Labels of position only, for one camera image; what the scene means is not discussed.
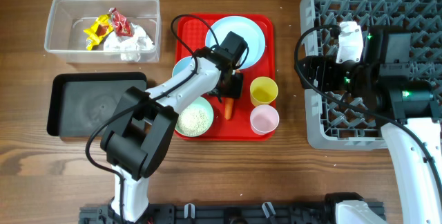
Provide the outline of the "light blue plate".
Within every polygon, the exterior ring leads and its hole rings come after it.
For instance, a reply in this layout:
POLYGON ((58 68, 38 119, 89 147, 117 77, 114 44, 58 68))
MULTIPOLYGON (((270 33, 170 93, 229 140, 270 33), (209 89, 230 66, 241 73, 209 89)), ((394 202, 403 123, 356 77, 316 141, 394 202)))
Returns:
MULTIPOLYGON (((241 36, 248 44, 249 54, 243 65, 239 68, 246 69, 255 65, 263 56, 265 51, 265 36, 261 28, 252 20, 240 16, 228 16, 217 20, 211 29, 214 31, 218 41, 222 43, 229 32, 241 36)), ((240 62, 246 57, 243 53, 240 62)))

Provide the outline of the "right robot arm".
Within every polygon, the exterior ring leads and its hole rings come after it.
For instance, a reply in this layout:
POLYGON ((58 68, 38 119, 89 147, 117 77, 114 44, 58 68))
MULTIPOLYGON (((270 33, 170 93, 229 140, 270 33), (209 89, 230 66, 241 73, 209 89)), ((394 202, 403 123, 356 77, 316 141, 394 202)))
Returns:
POLYGON ((410 79, 411 34, 400 26, 329 26, 335 55, 295 59, 302 86, 326 99, 346 91, 365 103, 392 158, 405 223, 441 222, 441 114, 430 83, 410 79))

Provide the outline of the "orange carrot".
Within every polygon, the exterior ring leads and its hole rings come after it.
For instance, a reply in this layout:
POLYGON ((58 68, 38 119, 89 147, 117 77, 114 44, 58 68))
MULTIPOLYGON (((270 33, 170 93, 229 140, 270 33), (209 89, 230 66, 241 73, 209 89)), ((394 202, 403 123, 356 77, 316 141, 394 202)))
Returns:
POLYGON ((231 116, 232 116, 232 113, 233 113, 234 102, 235 102, 235 100, 233 98, 227 97, 225 99, 224 118, 226 120, 230 120, 231 119, 231 116))

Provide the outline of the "yellow foil wrapper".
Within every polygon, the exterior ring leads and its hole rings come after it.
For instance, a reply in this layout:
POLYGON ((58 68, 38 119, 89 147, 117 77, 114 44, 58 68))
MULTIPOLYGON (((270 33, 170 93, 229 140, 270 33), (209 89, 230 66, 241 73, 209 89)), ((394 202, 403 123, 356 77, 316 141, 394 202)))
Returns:
POLYGON ((84 33, 88 35, 86 39, 86 49, 92 50, 95 46, 101 44, 101 42, 114 31, 112 25, 111 16, 100 15, 90 28, 84 29, 84 33))

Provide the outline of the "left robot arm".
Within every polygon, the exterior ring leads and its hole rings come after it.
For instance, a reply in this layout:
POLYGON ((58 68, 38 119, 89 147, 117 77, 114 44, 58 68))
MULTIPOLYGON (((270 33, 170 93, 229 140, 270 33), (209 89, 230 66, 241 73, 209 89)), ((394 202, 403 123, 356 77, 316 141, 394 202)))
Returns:
POLYGON ((136 223, 148 207, 149 177, 168 151, 179 114, 201 95, 238 99, 243 78, 238 62, 249 50, 243 37, 229 32, 219 46, 194 52, 192 62, 159 86, 129 88, 105 124, 100 147, 117 186, 111 203, 119 223, 136 223))

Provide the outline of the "yellow plastic cup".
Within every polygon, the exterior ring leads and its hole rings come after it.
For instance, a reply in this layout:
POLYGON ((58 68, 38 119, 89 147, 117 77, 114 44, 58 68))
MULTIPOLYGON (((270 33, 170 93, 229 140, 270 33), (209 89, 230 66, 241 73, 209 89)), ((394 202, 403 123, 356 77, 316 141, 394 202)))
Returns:
POLYGON ((257 77, 250 84, 251 103, 254 106, 272 103, 278 93, 278 85, 270 77, 257 77))

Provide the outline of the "white tissue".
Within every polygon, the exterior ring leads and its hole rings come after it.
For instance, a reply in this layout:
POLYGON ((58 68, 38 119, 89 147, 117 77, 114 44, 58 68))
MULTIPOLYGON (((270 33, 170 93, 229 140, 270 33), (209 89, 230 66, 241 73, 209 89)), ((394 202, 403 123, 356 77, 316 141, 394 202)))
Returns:
POLYGON ((155 45, 141 26, 130 23, 130 27, 132 37, 117 36, 117 33, 113 31, 104 40, 103 50, 119 52, 122 61, 138 62, 141 55, 135 51, 151 51, 155 45))

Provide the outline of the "light blue bowl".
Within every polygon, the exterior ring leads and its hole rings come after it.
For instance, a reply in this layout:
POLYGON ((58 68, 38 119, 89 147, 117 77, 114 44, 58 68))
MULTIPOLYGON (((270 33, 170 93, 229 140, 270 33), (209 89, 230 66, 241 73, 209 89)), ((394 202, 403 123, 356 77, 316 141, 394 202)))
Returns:
POLYGON ((175 77, 178 73, 183 71, 192 62, 192 60, 192 56, 180 59, 173 68, 172 76, 175 77))

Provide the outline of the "red foil wrapper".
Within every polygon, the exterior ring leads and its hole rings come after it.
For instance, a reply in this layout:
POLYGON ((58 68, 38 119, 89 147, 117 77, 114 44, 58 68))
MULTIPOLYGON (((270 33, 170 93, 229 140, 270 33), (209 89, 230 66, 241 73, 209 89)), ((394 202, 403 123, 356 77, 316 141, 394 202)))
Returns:
POLYGON ((133 31, 128 19, 117 11, 116 8, 109 10, 112 25, 114 27, 115 34, 118 37, 132 37, 133 31))

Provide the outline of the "pink plastic cup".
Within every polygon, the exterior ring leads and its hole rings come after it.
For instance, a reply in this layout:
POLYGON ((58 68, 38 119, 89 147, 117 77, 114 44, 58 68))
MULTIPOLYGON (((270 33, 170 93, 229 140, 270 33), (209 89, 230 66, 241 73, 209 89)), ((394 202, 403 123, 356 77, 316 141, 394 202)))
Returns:
POLYGON ((260 105, 253 109, 250 115, 251 129, 258 135, 265 135, 274 131, 280 122, 280 116, 270 105, 260 105))

